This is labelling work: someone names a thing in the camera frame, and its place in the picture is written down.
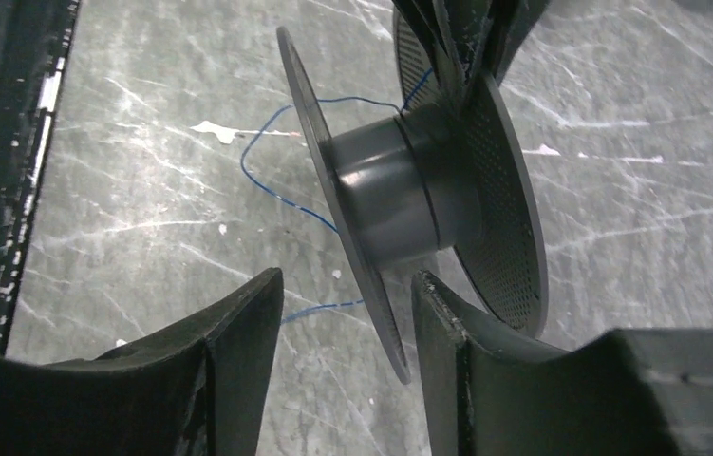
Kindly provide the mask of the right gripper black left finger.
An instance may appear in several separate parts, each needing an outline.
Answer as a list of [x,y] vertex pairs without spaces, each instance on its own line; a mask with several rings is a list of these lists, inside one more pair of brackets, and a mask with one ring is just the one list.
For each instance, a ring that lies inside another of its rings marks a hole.
[[0,356],[0,455],[253,455],[284,306],[269,268],[92,359]]

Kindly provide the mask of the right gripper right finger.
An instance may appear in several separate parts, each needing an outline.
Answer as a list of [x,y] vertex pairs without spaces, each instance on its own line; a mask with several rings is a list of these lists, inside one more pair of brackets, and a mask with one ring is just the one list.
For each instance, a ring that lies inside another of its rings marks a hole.
[[564,351],[412,281],[435,455],[713,455],[713,329],[615,329]]

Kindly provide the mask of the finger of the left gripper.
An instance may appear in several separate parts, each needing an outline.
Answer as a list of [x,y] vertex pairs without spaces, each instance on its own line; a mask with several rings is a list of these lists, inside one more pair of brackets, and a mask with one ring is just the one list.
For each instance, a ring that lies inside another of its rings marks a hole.
[[489,18],[493,24],[486,40],[484,68],[500,86],[513,59],[544,14],[550,0],[494,0]]
[[475,1],[394,1],[429,57],[441,89],[465,95],[475,74]]

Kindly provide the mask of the black spool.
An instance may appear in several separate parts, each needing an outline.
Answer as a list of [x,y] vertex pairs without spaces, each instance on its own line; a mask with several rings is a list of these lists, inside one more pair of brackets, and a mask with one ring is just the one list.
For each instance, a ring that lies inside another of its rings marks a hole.
[[476,61],[465,95],[441,89],[429,57],[394,6],[403,107],[332,135],[287,28],[276,31],[295,112],[333,224],[390,365],[410,380],[384,270],[456,253],[483,307],[539,336],[548,273],[534,189],[484,50],[492,1],[476,2]]

